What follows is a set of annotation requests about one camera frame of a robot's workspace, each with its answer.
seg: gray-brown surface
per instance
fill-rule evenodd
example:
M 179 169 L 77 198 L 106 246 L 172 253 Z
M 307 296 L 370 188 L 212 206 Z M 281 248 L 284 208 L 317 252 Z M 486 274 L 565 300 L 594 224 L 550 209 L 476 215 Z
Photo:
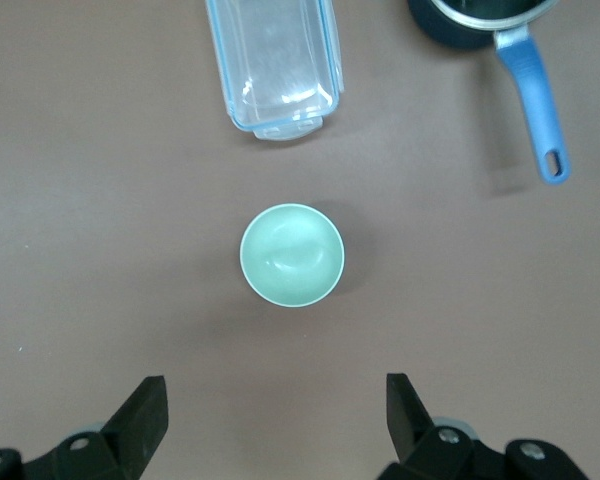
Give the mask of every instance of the gray-brown surface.
M 369 480 L 404 371 L 433 415 L 496 449 L 554 442 L 600 479 L 600 0 L 532 27 L 560 187 L 493 51 L 431 44 L 403 0 L 335 8 L 340 108 L 272 145 L 224 111 L 202 0 L 0 0 L 0 446 L 34 458 L 165 374 L 147 480 Z M 289 201 L 348 253 L 298 310 L 237 258 Z

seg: bowl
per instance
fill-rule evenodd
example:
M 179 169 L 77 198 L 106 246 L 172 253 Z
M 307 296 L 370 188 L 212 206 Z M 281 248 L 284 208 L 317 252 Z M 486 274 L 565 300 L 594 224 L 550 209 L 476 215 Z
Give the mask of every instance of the bowl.
M 326 297 L 342 276 L 344 257 L 342 238 L 331 220 L 296 203 L 260 213 L 240 245 L 249 285 L 282 307 L 305 307 Z

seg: blue handle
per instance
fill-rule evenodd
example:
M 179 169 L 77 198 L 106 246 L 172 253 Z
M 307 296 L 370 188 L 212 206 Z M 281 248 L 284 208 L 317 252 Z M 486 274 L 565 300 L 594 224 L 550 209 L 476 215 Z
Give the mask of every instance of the blue handle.
M 496 52 L 518 87 L 540 177 L 558 185 L 571 174 L 547 72 L 527 26 L 496 32 Z

